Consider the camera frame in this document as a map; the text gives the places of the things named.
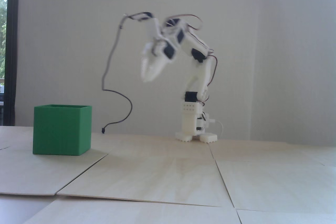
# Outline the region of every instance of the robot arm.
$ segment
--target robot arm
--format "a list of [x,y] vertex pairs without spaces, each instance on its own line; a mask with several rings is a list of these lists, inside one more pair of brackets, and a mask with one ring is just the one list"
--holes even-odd
[[179,18],[168,18],[163,26],[151,13],[133,16],[133,19],[145,20],[151,42],[145,45],[141,66],[141,77],[144,82],[154,80],[167,64],[172,63],[181,50],[195,60],[195,70],[186,91],[198,80],[197,100],[207,99],[207,85],[210,81],[211,62],[207,60],[213,52],[208,45],[199,39],[191,26]]

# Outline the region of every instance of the white wall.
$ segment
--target white wall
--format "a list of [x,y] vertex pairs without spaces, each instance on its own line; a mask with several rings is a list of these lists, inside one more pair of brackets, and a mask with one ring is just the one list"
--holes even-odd
[[336,144],[336,0],[259,0],[251,139]]
[[[95,132],[122,119],[129,104],[102,92],[101,76],[120,18],[138,11],[203,19],[198,34],[219,58],[206,109],[223,122],[223,138],[336,144],[335,0],[19,0],[17,125],[32,126],[34,106],[50,103],[92,105]],[[146,40],[142,24],[126,22],[106,84],[134,110],[107,132],[180,130],[192,59],[144,84]]]
[[[193,13],[204,21],[200,38],[219,59],[206,110],[223,122],[224,138],[248,139],[257,10],[256,0],[19,0],[16,124],[32,126],[34,106],[50,103],[92,105],[95,132],[122,119],[128,101],[100,90],[122,15],[150,11],[162,20]],[[126,22],[106,87],[130,97],[134,110],[107,132],[174,135],[192,59],[182,55],[154,82],[142,83],[144,34],[142,24]],[[220,132],[218,125],[211,130]]]

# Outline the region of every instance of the green box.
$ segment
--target green box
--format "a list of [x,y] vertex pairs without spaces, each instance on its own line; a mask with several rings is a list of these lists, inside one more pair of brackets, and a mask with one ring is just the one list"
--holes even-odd
[[34,108],[33,154],[76,155],[91,148],[92,106]]

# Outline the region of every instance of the red wire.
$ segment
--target red wire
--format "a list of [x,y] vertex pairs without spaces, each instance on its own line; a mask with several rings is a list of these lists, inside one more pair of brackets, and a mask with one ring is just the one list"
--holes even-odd
[[210,85],[210,83],[212,82],[212,80],[213,80],[213,78],[214,78],[214,76],[215,76],[215,72],[216,72],[216,68],[217,68],[217,64],[218,64],[218,59],[216,58],[216,56],[215,56],[215,55],[209,55],[209,56],[212,56],[212,57],[214,57],[214,58],[215,58],[215,60],[216,60],[216,65],[215,65],[215,69],[214,69],[214,71],[213,71],[213,74],[212,74],[212,78],[211,78],[211,80],[210,80],[210,82],[208,83],[208,85],[207,85],[207,86],[209,86],[209,85]]

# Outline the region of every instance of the wooden board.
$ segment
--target wooden board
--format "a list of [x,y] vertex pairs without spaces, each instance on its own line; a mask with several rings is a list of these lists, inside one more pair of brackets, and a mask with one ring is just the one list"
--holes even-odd
[[293,145],[323,165],[336,166],[336,147]]
[[335,224],[336,214],[237,210],[241,224]]
[[114,200],[56,200],[25,224],[240,224],[235,209]]
[[336,168],[217,161],[234,207],[269,212],[334,213]]
[[174,137],[92,133],[91,148],[118,156],[213,159],[208,144]]
[[214,160],[107,155],[61,195],[232,206]]
[[[33,127],[0,127],[0,149],[33,149]],[[181,142],[173,137],[92,133],[91,149],[131,157],[212,159],[208,144]]]
[[219,140],[209,146],[216,160],[318,164],[297,148],[284,142]]
[[30,150],[0,151],[0,193],[54,195],[106,155],[88,150],[81,156],[33,155]]
[[0,195],[0,223],[22,224],[53,202],[56,197]]
[[0,126],[0,149],[33,149],[33,127]]

